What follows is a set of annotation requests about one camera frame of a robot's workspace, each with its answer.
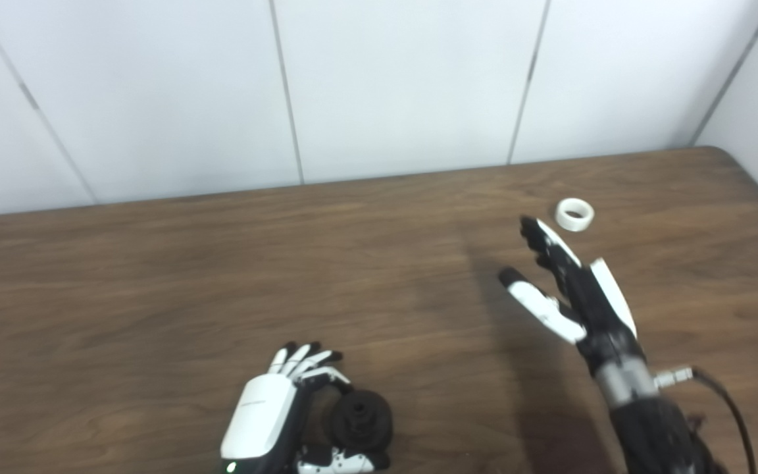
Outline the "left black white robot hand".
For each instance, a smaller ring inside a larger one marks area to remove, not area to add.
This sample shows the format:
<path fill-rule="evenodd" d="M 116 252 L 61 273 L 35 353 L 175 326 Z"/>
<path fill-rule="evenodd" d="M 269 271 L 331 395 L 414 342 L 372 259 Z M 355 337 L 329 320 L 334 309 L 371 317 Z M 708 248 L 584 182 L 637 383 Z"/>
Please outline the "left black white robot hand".
<path fill-rule="evenodd" d="M 268 369 L 247 381 L 220 442 L 222 473 L 376 473 L 391 465 L 388 401 L 355 389 L 336 366 L 343 355 L 319 342 L 287 342 Z M 332 387 L 328 444 L 303 439 L 314 396 Z"/>

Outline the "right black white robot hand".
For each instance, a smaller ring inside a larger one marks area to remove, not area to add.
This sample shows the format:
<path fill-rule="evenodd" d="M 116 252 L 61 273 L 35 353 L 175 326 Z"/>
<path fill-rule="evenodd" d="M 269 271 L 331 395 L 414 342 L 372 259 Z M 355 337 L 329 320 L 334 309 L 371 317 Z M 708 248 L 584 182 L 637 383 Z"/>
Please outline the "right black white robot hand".
<path fill-rule="evenodd" d="M 622 291 L 601 259 L 584 264 L 553 229 L 531 216 L 520 217 L 520 235 L 536 264 L 553 275 L 562 298 L 545 293 L 514 267 L 497 279 L 511 297 L 563 341 L 574 345 L 594 376 L 606 363 L 647 360 Z"/>

